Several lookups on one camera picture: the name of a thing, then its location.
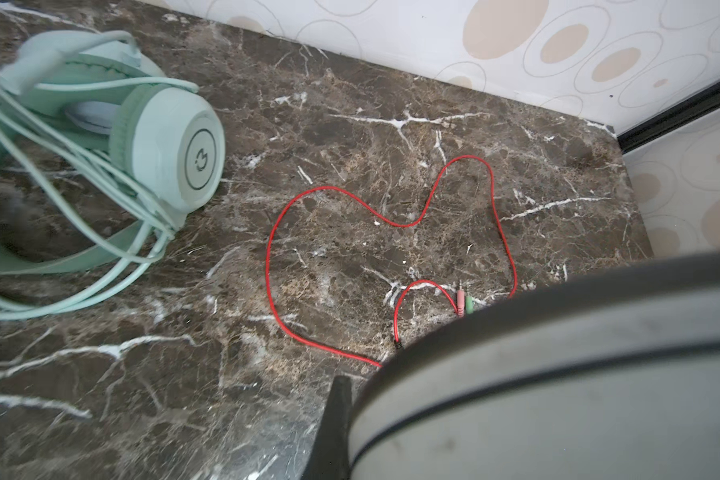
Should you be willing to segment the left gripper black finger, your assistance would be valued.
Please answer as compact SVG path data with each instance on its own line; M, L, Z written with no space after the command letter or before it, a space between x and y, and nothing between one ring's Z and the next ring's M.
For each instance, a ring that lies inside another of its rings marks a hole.
M352 381L347 376L336 376L301 480L349 478L348 431L351 407Z

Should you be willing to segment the white black red headphones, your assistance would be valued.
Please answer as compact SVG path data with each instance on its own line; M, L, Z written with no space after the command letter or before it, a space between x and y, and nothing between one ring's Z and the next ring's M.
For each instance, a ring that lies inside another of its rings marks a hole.
M524 293L368 383L354 479L720 479L720 252Z

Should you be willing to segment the mint green headphones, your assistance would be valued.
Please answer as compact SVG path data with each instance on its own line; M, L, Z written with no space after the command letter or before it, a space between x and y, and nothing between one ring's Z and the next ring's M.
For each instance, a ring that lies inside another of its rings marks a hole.
M87 225L17 146L25 138L64 158L134 223L105 238ZM175 236L220 182L223 126L196 84L170 78L125 31L49 31L0 69L0 168L21 163L90 247L34 262L0 242L0 275L56 274L142 256L149 235Z

